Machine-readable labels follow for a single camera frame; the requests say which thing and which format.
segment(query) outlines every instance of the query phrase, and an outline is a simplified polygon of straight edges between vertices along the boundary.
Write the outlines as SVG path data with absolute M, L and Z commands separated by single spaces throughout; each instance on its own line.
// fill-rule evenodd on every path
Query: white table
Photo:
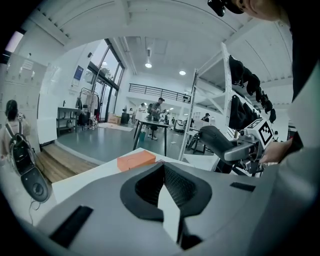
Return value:
M 128 154 L 125 154 L 125 156 L 138 153 L 143 150 L 145 149 L 137 148 L 136 150 L 133 150 Z M 155 155 L 155 161 L 163 160 L 169 163 L 179 163 L 182 165 L 194 167 L 190 163 L 178 161 L 173 158 L 169 158 L 160 154 L 153 153 L 151 151 L 149 152 Z M 78 190 L 82 189 L 84 186 L 86 186 L 87 184 L 95 180 L 98 180 L 100 178 L 107 177 L 110 175 L 118 174 L 118 173 L 121 173 L 121 171 L 117 167 L 117 159 L 114 159 L 100 166 L 97 166 L 91 170 L 87 170 L 73 177 L 55 182 L 52 184 L 52 190 L 53 190 L 56 202 L 58 204 L 61 203 L 62 201 L 64 201 L 65 199 L 73 195 L 75 192 L 77 192 Z

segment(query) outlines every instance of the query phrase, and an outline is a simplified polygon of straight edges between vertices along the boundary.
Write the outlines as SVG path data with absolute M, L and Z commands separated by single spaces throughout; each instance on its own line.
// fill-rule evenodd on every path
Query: backpack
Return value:
M 151 110 L 152 110 L 152 103 L 149 104 L 147 113 L 148 113 L 148 114 L 151 114 Z
M 18 133 L 14 134 L 9 123 L 5 124 L 6 131 L 10 136 L 9 148 L 10 154 L 14 162 L 13 166 L 17 172 L 22 175 L 35 166 L 34 158 L 32 157 L 31 148 L 23 135 L 22 123 L 18 122 Z

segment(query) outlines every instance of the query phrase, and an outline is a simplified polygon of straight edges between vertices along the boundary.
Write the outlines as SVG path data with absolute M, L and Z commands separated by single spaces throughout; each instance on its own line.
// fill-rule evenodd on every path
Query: railing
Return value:
M 136 83 L 130 83 L 129 92 L 152 95 L 152 96 L 157 96 L 159 98 L 162 97 L 165 100 L 170 99 L 173 101 L 185 102 L 188 104 L 190 104 L 190 101 L 191 101 L 191 96 L 183 93 L 175 92 L 172 90 L 161 89 L 157 87 L 136 84 Z

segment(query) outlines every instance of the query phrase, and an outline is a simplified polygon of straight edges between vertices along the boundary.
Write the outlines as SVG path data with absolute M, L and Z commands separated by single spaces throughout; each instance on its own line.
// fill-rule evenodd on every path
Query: white wall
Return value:
M 48 65 L 39 98 L 38 125 L 42 127 L 39 130 L 45 130 L 46 127 L 55 129 L 58 107 L 63 107 L 65 101 L 65 108 L 75 108 L 81 89 L 85 87 L 91 90 L 92 85 L 85 81 L 91 59 L 88 54 L 93 53 L 98 44 L 99 41 L 94 41 L 74 48 Z M 73 80 L 78 66 L 83 68 L 83 73 L 78 84 L 75 84 Z M 40 143 L 55 139 L 56 133 L 51 129 Z
M 91 89 L 84 80 L 90 62 L 88 54 L 94 53 L 99 41 L 94 41 L 66 52 L 64 46 L 42 28 L 27 20 L 23 25 L 26 31 L 19 42 L 15 54 L 47 66 L 40 89 L 38 103 L 39 143 L 57 138 L 56 118 L 58 107 L 75 108 L 82 87 Z M 83 68 L 78 84 L 72 85 L 77 67 Z
M 14 53 L 44 66 L 66 52 L 64 46 L 29 19 L 22 26 L 26 33 Z

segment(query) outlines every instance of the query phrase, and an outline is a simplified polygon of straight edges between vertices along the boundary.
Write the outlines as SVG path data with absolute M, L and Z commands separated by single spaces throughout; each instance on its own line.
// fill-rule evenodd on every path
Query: wooden platform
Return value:
M 55 144 L 49 144 L 37 154 L 36 164 L 51 183 L 62 181 L 74 175 L 97 167 L 96 164 L 85 161 Z

